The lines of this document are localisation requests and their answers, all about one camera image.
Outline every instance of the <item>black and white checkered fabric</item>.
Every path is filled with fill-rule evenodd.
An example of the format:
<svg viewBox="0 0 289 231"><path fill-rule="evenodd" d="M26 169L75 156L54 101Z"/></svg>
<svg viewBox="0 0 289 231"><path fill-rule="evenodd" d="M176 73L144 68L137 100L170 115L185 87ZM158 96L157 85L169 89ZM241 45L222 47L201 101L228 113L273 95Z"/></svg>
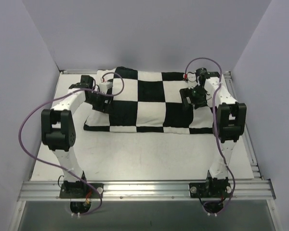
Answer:
<svg viewBox="0 0 289 231"><path fill-rule="evenodd" d="M115 71L124 79L124 91L114 97L113 114L93 111L84 129L111 132L165 132L179 134L212 134L212 110L210 107L183 110L179 90L187 88L183 73L144 72L118 67L115 70L98 71L96 79L106 72ZM122 88L116 75L113 88L107 93L115 94Z"/></svg>

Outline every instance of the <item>gray wall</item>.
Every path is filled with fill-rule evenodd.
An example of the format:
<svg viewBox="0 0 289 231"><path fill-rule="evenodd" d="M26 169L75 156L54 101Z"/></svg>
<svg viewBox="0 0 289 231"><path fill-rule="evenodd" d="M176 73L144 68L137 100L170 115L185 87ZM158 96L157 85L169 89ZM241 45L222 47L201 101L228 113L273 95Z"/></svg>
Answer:
<svg viewBox="0 0 289 231"><path fill-rule="evenodd" d="M273 0L233 71L260 170L289 231L289 0Z"/></svg>
<svg viewBox="0 0 289 231"><path fill-rule="evenodd" d="M11 220L29 158L17 139L25 116L53 96L59 72L20 0L0 0L0 231ZM40 118L25 128L24 141L36 153Z"/></svg>
<svg viewBox="0 0 289 231"><path fill-rule="evenodd" d="M200 56L232 70L270 1L23 0L59 69L168 71Z"/></svg>

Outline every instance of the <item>purple cable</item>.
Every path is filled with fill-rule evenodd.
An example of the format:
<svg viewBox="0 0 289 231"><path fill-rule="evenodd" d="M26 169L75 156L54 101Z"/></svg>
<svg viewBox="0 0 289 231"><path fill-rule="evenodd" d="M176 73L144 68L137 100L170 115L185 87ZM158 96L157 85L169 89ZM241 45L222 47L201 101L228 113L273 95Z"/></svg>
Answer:
<svg viewBox="0 0 289 231"><path fill-rule="evenodd" d="M233 188L232 188L232 190L231 190L231 194L230 194L229 200L227 201L227 203L225 204L225 206L224 206L219 212L216 213L216 214L220 214L221 212L223 212L223 211L229 206L229 203L230 203L230 201L231 201L231 199L232 199L232 197L233 197L233 193L234 193L234 191L235 191L235 189L236 189L235 176L233 175L232 171L230 170L230 168L229 168L229 166L228 166L228 164L227 164L226 158L225 158L225 156L223 155L223 152L222 152L222 149L221 149L220 141L219 141L219 139L218 139L217 122L216 122L217 119L216 119L216 111L215 111L215 98L216 98L217 92L218 92L218 91L220 90L220 88L222 87L221 83L222 83L222 74L223 74L223 72L222 72L221 66L220 66L215 60L209 59L209 58L205 58L205 57L200 57L200 58L195 58L195 59L193 59L192 61L190 61L190 62L188 63L188 65L187 65L187 67L186 67L186 69L185 69L185 74L186 74L186 72L187 72L187 69L188 69L189 65L190 65L193 61L196 61L196 60L199 60L199 59L205 59L205 60L209 60L209 61L215 63L215 64L218 66L219 70L220 70L219 86L218 86L218 88L215 90L215 92L213 93L213 99L212 99L212 100L213 100L213 105L212 105L212 106L213 106L214 134L215 134L217 149L218 149L221 157L223 158L223 162L224 162L224 164L225 164L227 170L229 171L229 173L230 173L230 175L231 175L231 177L232 177L232 180L233 180Z"/></svg>
<svg viewBox="0 0 289 231"><path fill-rule="evenodd" d="M103 96L108 96L108 97L113 97L113 96L117 96L117 95L121 94L121 93L123 92L123 90L124 90L124 81L123 81L123 78L122 78L118 73L115 73L115 72L108 72L108 73L104 74L104 75L102 76L102 78L104 78L104 76L106 76L106 75L108 75L108 74L117 75L117 76L121 79L121 81L122 81L122 89L121 89L121 91L119 91L118 93L116 93L116 94L104 94L104 93L102 93L102 92L95 91L95 90L92 90L92 89L77 89L77 90L75 90L75 91L73 91L73 92L71 92L71 93L69 93L69 94L67 94L67 95L58 97L58 98L53 99L53 100L49 100L49 101L41 104L41 105L38 106L37 108L35 108L35 109L34 109L32 112L30 112L30 113L27 115L27 117L24 119L24 121L22 122L22 124L21 124L21 126L20 126L20 128L19 128L19 131L18 131L18 141L19 141L19 144L20 144L21 148L24 150L24 152L25 152L27 155L29 155L31 158L33 158L33 159L35 159L35 160L37 160L37 161L40 161L40 162L42 162L42 163L44 163L44 164L47 164L47 165L50 165L50 166L54 166L54 167L58 167L58 168L60 168L60 169L62 169L62 170L64 170L64 171L68 172L68 173L71 174L73 177L75 177L76 179L78 179L78 180L80 180L81 182L83 182L84 184L86 184L89 188L91 188L95 193L97 193L97 194L99 195L99 197L100 197L100 204L99 204L96 208L94 208L93 210L88 211L88 212L86 212L86 213L82 213L82 215L88 215L88 214L90 214L90 213L93 213L94 211L96 211L97 209L99 209L99 208L102 206L102 202L103 202L103 201L102 201L102 196L99 194L99 192L98 192L92 185L90 185L87 181L85 181L85 180L83 180L82 178L76 176L74 173L72 173L72 172L71 172L70 170L68 170L67 168L62 167L62 166L60 166L60 165L56 165L56 164L54 164L54 163L51 163L51 162L48 162L48 161L45 161L45 160L42 160L42 159L39 159L39 158L37 158L36 156L34 156L33 154L31 154L31 153L25 148L25 146L24 146L24 144L23 144L23 141L22 141L22 138L21 138L21 134L22 134L22 131L23 131L23 128L24 128L26 122L29 120L29 118L30 118L37 110L39 110L40 108L42 108L42 107L44 107L44 106L46 106L46 105L48 105L48 104L50 104L50 103L52 103L52 102L54 102L54 101L62 100L62 99L66 98L66 97L68 97L68 96L70 96L70 95L72 95L72 94L74 94L74 93L76 93L76 92L79 92L79 91L90 91L90 92L95 92L95 93L97 93L97 94L100 94L100 95L103 95Z"/></svg>

